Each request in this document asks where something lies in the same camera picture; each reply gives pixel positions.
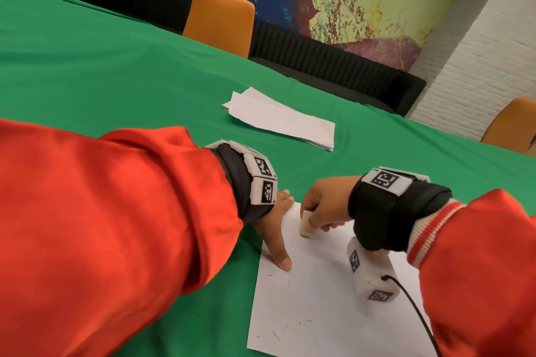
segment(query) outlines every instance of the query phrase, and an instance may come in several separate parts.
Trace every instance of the striped ribbed cuff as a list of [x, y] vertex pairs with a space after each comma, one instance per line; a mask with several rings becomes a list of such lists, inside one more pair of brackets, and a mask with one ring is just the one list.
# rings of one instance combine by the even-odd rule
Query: striped ribbed cuff
[[407, 246], [407, 260], [412, 266], [419, 268], [439, 229], [454, 213], [465, 206], [467, 205], [455, 199], [449, 199], [437, 212], [415, 222]]

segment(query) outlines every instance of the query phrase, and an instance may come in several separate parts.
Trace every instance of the black sofa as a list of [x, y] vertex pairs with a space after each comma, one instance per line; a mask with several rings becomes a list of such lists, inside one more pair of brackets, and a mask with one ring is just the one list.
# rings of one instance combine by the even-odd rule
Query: black sofa
[[[192, 0], [81, 0], [182, 34]], [[426, 82], [255, 19], [249, 59], [305, 85], [405, 116]]]

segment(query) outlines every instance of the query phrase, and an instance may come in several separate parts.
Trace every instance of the green fabric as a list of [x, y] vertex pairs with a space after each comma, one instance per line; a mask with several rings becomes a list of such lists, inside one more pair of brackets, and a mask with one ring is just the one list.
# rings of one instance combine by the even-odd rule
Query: green fabric
[[[221, 109], [253, 86], [336, 123], [335, 150], [257, 130]], [[318, 178], [383, 165], [430, 175], [468, 202], [503, 188], [536, 212], [536, 160], [361, 106], [238, 56], [72, 0], [0, 0], [0, 117], [100, 136], [183, 125], [199, 145], [232, 139], [263, 152], [299, 201]], [[241, 357], [260, 239], [249, 229], [225, 267], [179, 298], [116, 357]]]

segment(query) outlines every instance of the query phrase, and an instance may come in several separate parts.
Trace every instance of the sheet of paper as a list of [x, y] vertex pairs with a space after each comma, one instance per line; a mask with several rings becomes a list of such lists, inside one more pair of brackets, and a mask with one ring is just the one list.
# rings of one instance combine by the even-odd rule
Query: sheet of paper
[[[276, 106], [276, 107], [279, 107], [279, 108], [285, 108], [285, 109], [292, 110], [294, 112], [300, 113], [297, 110], [294, 110], [291, 107], [285, 106], [282, 103], [279, 103], [278, 101], [272, 99], [271, 97], [266, 96], [265, 94], [259, 92], [258, 90], [256, 90], [255, 88], [252, 88], [252, 87], [250, 87], [247, 90], [245, 90], [244, 92], [242, 92], [241, 95], [246, 96], [246, 97], [251, 98], [251, 99], [256, 99], [256, 100], [258, 100], [260, 102], [264, 102], [264, 103], [272, 105], [272, 106]], [[230, 105], [231, 105], [231, 101], [229, 101], [227, 103], [224, 103], [223, 105], [221, 105], [221, 107], [224, 108], [225, 110], [229, 110]], [[333, 123], [333, 122], [331, 122], [329, 120], [320, 119], [318, 117], [316, 117], [316, 120], [317, 120], [318, 124], [320, 125], [321, 129], [324, 130], [326, 135], [331, 136], [333, 138], [333, 136], [335, 135], [335, 123]], [[306, 142], [308, 142], [308, 143], [310, 143], [312, 145], [316, 145], [319, 148], [324, 149], [324, 150], [333, 151], [333, 148], [334, 148], [333, 144], [322, 144], [320, 142], [310, 141], [310, 140], [307, 140], [305, 138], [300, 138], [300, 139], [304, 140], [304, 141], [306, 141]]]
[[231, 97], [229, 114], [259, 129], [321, 144], [333, 144], [333, 136], [326, 134], [316, 117], [286, 107], [274, 106], [237, 92], [233, 92]]
[[[299, 235], [299, 204], [283, 218], [293, 268], [259, 261], [247, 347], [277, 357], [431, 357], [434, 348], [403, 293], [392, 303], [358, 299], [346, 245], [352, 224], [312, 238]], [[422, 308], [418, 271], [390, 254], [399, 281]]]

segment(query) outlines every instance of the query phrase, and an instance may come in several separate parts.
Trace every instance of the red jacket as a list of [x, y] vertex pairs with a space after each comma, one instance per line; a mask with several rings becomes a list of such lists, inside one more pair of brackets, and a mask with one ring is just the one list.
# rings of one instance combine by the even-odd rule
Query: red jacket
[[[242, 228], [182, 127], [94, 139], [0, 120], [0, 198], [6, 356], [110, 354], [212, 279]], [[408, 251], [444, 356], [536, 355], [534, 220], [504, 191], [444, 220]]]

